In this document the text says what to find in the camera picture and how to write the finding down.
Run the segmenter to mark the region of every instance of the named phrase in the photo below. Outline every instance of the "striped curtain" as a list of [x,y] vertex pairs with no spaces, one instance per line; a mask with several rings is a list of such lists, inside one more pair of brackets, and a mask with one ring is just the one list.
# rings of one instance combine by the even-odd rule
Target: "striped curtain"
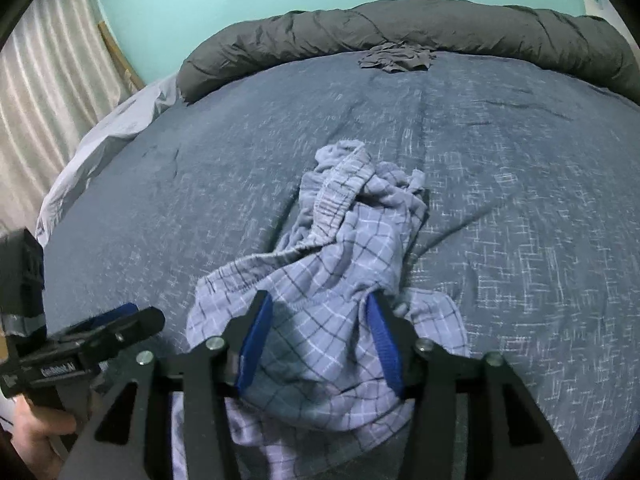
[[78,142],[129,97],[95,0],[34,0],[0,51],[0,234],[30,230]]

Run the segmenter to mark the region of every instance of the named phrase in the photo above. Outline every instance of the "screw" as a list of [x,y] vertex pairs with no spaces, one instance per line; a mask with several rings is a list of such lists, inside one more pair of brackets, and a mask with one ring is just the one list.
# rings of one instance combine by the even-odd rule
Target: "screw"
[[154,355],[149,350],[144,350],[136,356],[136,362],[139,365],[148,365],[153,360],[154,360]]
[[489,352],[485,359],[489,366],[495,367],[502,366],[502,363],[504,362],[504,357],[502,357],[500,352]]
[[430,352],[433,350],[435,343],[431,339],[420,338],[415,342],[415,349],[418,352]]
[[225,344],[225,340],[218,336],[210,337],[205,343],[209,350],[220,350],[224,348]]

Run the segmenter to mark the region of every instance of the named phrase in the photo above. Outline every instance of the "blue-gray bed sheet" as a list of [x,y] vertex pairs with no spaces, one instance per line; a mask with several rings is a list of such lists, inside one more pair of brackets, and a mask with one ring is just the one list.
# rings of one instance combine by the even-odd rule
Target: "blue-gray bed sheet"
[[153,349],[185,350],[197,279],[272,250],[316,150],[362,140],[426,175],[405,285],[449,294],[473,354],[505,352],[580,478],[604,478],[640,422],[640,107],[519,60],[440,52],[388,74],[361,57],[284,64],[153,122],[53,232],[50,325],[152,304]]

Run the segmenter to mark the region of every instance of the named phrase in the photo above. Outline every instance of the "crumpled clothing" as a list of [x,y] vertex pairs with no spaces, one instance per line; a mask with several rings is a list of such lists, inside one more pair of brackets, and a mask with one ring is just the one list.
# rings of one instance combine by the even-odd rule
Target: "crumpled clothing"
[[436,55],[427,47],[407,43],[385,43],[369,50],[359,60],[360,68],[381,68],[385,72],[428,70]]
[[[366,320],[382,290],[421,337],[468,355],[446,294],[400,290],[402,259],[427,216],[424,173],[374,164],[362,142],[316,153],[302,177],[299,214],[273,253],[220,267],[196,287],[186,337],[193,348],[245,314],[257,290],[273,297],[273,323],[254,382],[227,399],[244,478],[292,479],[355,458],[397,433],[413,403],[387,386]],[[174,478],[186,477],[182,397],[174,404]]]

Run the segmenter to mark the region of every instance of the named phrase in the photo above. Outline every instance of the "person's hand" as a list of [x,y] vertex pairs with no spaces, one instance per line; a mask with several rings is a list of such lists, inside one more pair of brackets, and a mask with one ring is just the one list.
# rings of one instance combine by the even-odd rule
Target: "person's hand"
[[33,406],[23,396],[17,397],[11,443],[38,480],[54,480],[62,468],[62,459],[51,448],[49,437],[75,430],[73,415]]

